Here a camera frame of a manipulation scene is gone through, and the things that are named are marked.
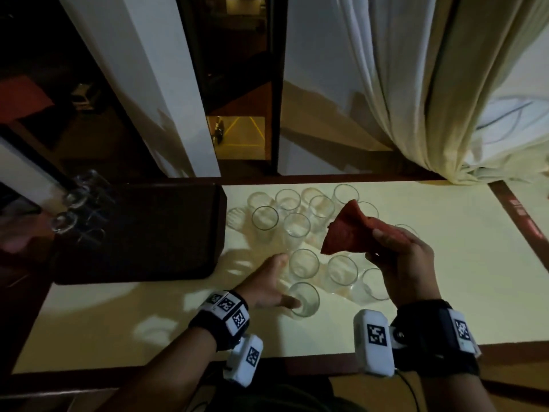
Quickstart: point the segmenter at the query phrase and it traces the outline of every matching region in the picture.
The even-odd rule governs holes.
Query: red napkin
[[[347,202],[341,212],[328,226],[328,234],[322,243],[322,254],[334,254],[338,251],[351,253],[387,254],[391,252],[383,247],[372,235],[374,228],[394,237],[403,243],[410,240],[398,228],[386,224],[375,217],[362,214],[356,200]]]

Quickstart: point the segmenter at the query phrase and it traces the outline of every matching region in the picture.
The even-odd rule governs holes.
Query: curtain
[[[464,165],[464,158],[490,94],[547,26],[549,0],[338,0],[338,6],[368,105],[404,156],[453,183],[510,175],[513,165],[498,172],[501,160],[486,172]]]

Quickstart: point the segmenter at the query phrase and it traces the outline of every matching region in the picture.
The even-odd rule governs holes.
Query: right hand
[[[394,253],[384,256],[366,253],[366,258],[383,273],[389,297],[397,308],[419,300],[441,299],[433,249],[407,229],[396,228],[408,237],[409,244],[402,244],[375,229],[372,232],[374,238]]]

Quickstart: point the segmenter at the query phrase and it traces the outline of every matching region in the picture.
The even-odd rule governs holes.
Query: black tray
[[[56,238],[56,284],[201,279],[225,240],[227,197],[219,185],[124,186],[99,249]]]

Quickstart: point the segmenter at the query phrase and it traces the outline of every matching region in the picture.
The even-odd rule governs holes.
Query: wristband
[[[467,373],[478,376],[476,344],[463,316],[442,299],[400,307],[395,339],[407,345],[407,363],[422,377]]]
[[[235,291],[215,291],[200,306],[189,328],[200,327],[214,337],[217,351],[234,348],[250,324],[248,304]]]

